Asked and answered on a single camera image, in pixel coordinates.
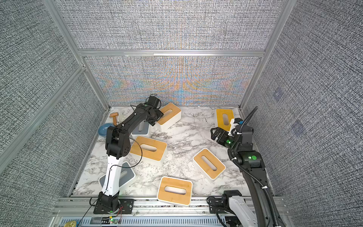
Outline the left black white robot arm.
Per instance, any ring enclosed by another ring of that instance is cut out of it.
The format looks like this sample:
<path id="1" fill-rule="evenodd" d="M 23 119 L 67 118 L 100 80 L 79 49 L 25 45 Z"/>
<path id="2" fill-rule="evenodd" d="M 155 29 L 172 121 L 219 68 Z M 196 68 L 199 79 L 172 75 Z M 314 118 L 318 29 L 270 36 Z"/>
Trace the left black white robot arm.
<path id="1" fill-rule="evenodd" d="M 95 202 L 95 211 L 114 214 L 121 210 L 119 180 L 122 164 L 131 149 L 130 135 L 141 122 L 154 126 L 164 116 L 160 107 L 160 99 L 156 94 L 151 94 L 144 103 L 138 104 L 123 122 L 108 127 L 105 142 L 107 171 L 104 185 Z"/>

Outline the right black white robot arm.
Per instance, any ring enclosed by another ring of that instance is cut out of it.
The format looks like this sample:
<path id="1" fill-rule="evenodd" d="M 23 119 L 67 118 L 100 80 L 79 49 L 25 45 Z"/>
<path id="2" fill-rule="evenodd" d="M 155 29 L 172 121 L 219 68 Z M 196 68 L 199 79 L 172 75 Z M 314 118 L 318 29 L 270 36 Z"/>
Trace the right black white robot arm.
<path id="1" fill-rule="evenodd" d="M 258 227 L 284 227 L 268 184 L 263 158 L 259 152 L 253 150 L 253 128 L 237 125 L 233 131 L 234 134 L 229 135 L 222 128 L 212 128 L 211 139 L 227 148 L 228 157 L 243 174 L 255 212 L 243 208 L 238 202 L 239 194 L 232 191 L 225 191 L 222 195 L 225 203 L 223 209 L 235 214 L 244 226 L 250 222 Z"/>

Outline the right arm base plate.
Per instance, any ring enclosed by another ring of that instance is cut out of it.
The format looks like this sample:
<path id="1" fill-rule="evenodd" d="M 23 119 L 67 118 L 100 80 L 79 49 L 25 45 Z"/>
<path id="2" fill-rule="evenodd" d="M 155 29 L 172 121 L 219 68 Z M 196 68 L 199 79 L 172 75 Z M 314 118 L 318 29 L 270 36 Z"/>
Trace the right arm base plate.
<path id="1" fill-rule="evenodd" d="M 223 204 L 222 199 L 216 198 L 214 196 L 209 196 L 207 198 L 207 204 L 209 206 L 210 214 L 215 214 L 217 208 L 226 208 L 226 206 Z"/>

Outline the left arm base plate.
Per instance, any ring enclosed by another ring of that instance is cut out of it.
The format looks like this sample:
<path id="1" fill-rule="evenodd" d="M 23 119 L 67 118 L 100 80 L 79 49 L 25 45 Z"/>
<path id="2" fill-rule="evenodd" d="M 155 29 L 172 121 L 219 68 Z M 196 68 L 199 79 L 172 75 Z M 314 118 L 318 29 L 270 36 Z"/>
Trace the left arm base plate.
<path id="1" fill-rule="evenodd" d="M 101 202 L 97 199 L 93 213 L 116 216 L 117 214 L 131 214 L 134 206 L 134 199 L 119 199 L 114 206 L 112 202 Z"/>

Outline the yellow lid tissue box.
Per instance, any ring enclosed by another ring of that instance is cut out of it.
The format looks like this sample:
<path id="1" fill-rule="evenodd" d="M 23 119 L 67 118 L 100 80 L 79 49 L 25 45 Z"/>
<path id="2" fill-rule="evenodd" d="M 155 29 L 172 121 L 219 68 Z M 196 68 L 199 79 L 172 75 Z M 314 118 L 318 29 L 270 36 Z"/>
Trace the yellow lid tissue box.
<path id="1" fill-rule="evenodd" d="M 217 127 L 230 131 L 231 120 L 234 118 L 232 109 L 217 109 L 216 110 L 216 125 Z"/>

